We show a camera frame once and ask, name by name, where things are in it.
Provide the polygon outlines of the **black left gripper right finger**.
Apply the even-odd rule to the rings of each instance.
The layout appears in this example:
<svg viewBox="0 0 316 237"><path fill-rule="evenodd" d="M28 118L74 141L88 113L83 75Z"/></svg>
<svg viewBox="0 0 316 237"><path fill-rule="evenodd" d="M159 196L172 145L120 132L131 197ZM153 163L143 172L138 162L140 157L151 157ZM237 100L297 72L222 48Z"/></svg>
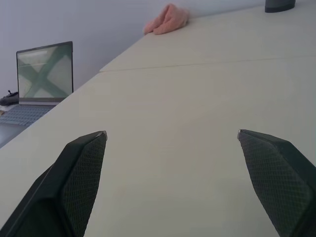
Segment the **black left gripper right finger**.
<svg viewBox="0 0 316 237"><path fill-rule="evenodd" d="M241 129L254 191L280 237L316 237L316 167L289 141Z"/></svg>

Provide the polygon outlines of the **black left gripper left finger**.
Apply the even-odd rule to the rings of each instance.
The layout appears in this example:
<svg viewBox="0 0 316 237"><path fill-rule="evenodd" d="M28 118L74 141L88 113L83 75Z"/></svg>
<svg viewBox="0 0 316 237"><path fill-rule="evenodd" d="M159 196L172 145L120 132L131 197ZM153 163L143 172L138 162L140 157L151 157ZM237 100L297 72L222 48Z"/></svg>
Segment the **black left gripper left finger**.
<svg viewBox="0 0 316 237"><path fill-rule="evenodd" d="M68 143L40 175L0 237L84 237L98 193L107 133L97 131Z"/></svg>

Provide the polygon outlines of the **dark grey pouch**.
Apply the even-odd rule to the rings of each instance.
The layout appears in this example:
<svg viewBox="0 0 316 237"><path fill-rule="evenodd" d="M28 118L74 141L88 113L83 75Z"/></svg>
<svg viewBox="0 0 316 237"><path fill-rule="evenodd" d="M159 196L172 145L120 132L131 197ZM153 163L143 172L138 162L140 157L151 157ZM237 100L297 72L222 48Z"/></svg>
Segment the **dark grey pouch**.
<svg viewBox="0 0 316 237"><path fill-rule="evenodd" d="M8 90L8 95L0 99L0 106L10 106L19 103L19 92L11 92Z"/></svg>

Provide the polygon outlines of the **grey open laptop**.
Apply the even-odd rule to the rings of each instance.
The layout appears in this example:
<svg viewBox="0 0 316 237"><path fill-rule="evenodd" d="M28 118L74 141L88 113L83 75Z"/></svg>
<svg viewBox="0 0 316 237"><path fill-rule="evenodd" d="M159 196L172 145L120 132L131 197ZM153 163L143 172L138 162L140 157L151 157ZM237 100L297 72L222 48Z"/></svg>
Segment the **grey open laptop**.
<svg viewBox="0 0 316 237"><path fill-rule="evenodd" d="M0 148L74 91L73 43L16 52L19 103L0 106Z"/></svg>

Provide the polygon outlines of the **pink fluffy cloth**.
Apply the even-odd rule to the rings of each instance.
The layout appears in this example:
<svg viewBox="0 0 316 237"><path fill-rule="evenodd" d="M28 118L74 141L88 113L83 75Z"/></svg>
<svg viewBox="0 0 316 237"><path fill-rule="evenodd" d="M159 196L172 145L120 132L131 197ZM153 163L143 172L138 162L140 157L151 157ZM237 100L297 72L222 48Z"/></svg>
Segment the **pink fluffy cloth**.
<svg viewBox="0 0 316 237"><path fill-rule="evenodd" d="M143 34L162 35L170 33L186 26L189 17L190 13L187 9L170 3L164 7L156 18L145 25Z"/></svg>

